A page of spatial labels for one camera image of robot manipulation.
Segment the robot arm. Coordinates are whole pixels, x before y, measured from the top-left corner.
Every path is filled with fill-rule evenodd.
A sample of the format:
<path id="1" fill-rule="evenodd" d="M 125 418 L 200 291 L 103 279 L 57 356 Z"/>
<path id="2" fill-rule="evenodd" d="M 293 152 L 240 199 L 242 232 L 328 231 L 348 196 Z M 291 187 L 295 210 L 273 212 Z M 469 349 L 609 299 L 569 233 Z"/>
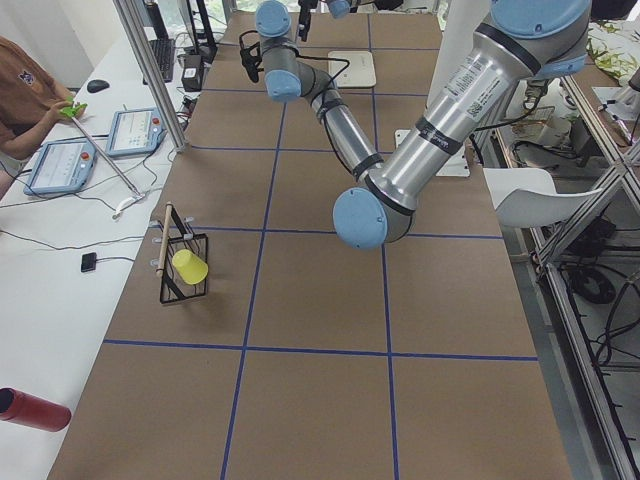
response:
<path id="1" fill-rule="evenodd" d="M 425 185 L 505 93 L 519 81 L 555 77 L 584 64 L 588 1 L 494 1 L 472 34 L 472 47 L 389 159 L 374 149 L 332 77 L 303 63 L 285 5 L 264 1 L 255 26 L 269 97 L 306 99 L 356 186 L 333 207 L 337 235 L 372 249 L 410 229 Z"/>
<path id="2" fill-rule="evenodd" d="M 296 34 L 297 37 L 306 42 L 308 34 L 311 30 L 312 13 L 317 9 L 319 0 L 299 0 L 300 7 Z M 362 5 L 372 4 L 372 1 L 356 1 L 356 0 L 328 0 L 325 1 L 329 12 L 334 19 L 343 18 L 348 13 L 352 13 Z"/>

